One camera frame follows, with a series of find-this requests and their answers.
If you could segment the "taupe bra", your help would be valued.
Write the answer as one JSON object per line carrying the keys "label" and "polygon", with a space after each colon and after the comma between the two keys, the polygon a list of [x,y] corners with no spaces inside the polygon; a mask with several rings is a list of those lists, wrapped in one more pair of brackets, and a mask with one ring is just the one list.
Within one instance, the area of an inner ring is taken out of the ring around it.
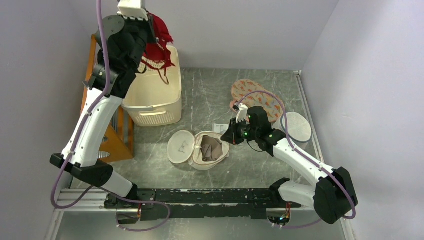
{"label": "taupe bra", "polygon": [[223,155],[222,143],[217,138],[204,136],[200,146],[204,162],[217,161]]}

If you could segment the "red bra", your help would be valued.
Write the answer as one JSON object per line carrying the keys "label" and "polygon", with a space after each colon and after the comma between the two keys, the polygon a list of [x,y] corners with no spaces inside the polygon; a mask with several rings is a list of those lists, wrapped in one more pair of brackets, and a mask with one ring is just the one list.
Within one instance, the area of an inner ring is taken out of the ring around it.
{"label": "red bra", "polygon": [[152,18],[152,25],[155,34],[155,42],[148,43],[146,52],[143,54],[141,63],[145,65],[145,69],[157,71],[160,79],[169,85],[167,77],[167,69],[175,67],[172,62],[171,51],[168,49],[168,44],[173,44],[174,40],[169,33],[166,23],[157,15],[149,13]]}

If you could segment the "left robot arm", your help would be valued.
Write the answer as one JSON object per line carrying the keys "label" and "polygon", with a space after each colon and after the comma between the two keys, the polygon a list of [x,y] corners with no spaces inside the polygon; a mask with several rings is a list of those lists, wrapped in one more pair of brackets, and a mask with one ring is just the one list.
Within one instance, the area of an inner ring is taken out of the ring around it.
{"label": "left robot arm", "polygon": [[104,135],[139,73],[149,43],[156,42],[153,18],[110,15],[101,20],[95,40],[100,49],[87,88],[86,103],[66,147],[50,163],[76,179],[118,196],[126,208],[139,200],[138,187],[100,160]]}

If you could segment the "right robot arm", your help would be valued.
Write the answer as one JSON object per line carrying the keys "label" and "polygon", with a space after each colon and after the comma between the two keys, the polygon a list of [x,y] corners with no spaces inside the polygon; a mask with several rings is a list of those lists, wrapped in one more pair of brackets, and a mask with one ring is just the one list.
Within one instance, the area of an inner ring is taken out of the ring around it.
{"label": "right robot arm", "polygon": [[308,182],[282,178],[273,183],[269,199],[275,207],[295,203],[312,208],[327,224],[355,218],[358,198],[348,170],[333,168],[299,148],[285,132],[272,128],[261,106],[248,108],[239,103],[234,109],[237,116],[230,120],[222,141],[232,145],[255,142],[260,152],[285,162]]}

